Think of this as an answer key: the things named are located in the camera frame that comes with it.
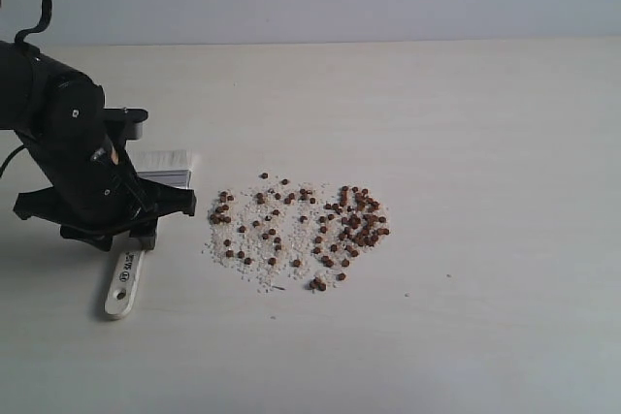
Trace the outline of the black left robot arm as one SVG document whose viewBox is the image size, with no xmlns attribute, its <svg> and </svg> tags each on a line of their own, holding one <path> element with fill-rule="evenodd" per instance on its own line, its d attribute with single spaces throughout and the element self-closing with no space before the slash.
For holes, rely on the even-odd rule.
<svg viewBox="0 0 621 414">
<path fill-rule="evenodd" d="M 138 175 L 125 149 L 142 135 L 143 109 L 105 106 L 86 74 L 36 48 L 1 45 L 1 128 L 16 133 L 51 186 L 21 193 L 14 206 L 60 227 L 65 239 L 102 251 L 128 232 L 153 249 L 159 218 L 192 216 L 196 196 Z"/>
</svg>

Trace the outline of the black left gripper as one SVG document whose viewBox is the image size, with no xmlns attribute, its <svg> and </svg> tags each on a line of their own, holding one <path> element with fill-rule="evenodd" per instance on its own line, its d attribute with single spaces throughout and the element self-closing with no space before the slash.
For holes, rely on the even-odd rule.
<svg viewBox="0 0 621 414">
<path fill-rule="evenodd" d="M 153 250 L 161 217 L 195 214 L 193 190 L 138 176 L 124 143 L 113 142 L 104 130 L 60 140 L 16 135 L 50 187 L 18 194 L 13 211 L 21 220 L 58 225 L 63 239 L 109 252 L 113 237 L 130 231 L 141 250 Z"/>
</svg>

